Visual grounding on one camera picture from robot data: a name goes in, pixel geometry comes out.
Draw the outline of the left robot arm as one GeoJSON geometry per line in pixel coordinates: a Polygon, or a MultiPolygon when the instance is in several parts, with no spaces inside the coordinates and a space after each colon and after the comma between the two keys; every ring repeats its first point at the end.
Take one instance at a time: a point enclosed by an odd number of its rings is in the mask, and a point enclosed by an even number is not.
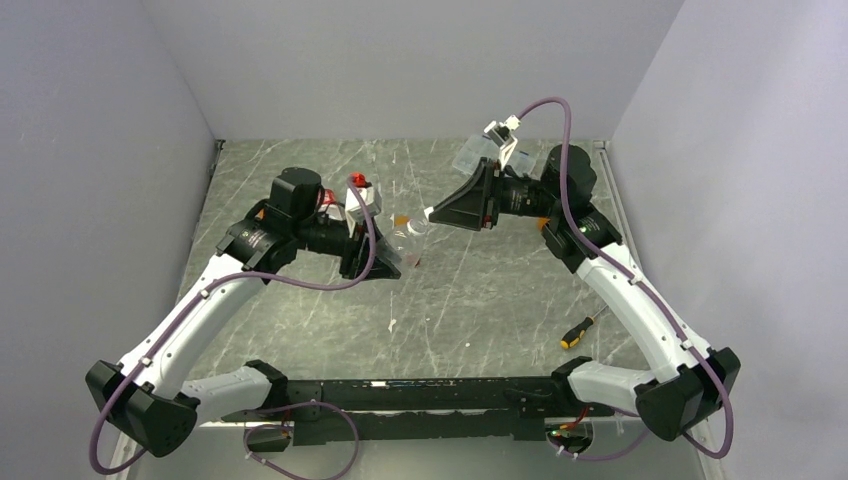
{"type": "Polygon", "coordinates": [[[279,417],[290,402],[287,377],[266,362],[201,380],[189,373],[229,320],[272,282],[301,251],[338,259],[340,288],[372,279],[396,279],[399,271],[378,253],[376,184],[360,173],[347,177],[342,196],[320,175],[288,167],[267,197],[231,225],[185,296],[136,347],[115,363],[96,362],[85,377],[98,417],[88,455],[98,461],[103,428],[112,425],[143,452],[163,457],[200,424],[252,410],[279,417]]]}

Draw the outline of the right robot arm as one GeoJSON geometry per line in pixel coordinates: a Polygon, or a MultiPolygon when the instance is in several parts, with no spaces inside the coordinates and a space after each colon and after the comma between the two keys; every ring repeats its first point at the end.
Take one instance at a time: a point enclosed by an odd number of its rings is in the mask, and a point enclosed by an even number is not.
{"type": "Polygon", "coordinates": [[[554,147],[538,179],[481,158],[425,215],[473,231],[493,228],[502,215],[545,220],[548,250],[600,296],[648,363],[633,370],[572,360],[552,374],[553,406],[564,415],[587,404],[633,413],[655,436],[673,441],[723,407],[741,364],[732,349],[717,350],[686,326],[641,276],[622,235],[592,203],[596,181],[589,154],[575,145],[554,147]]]}

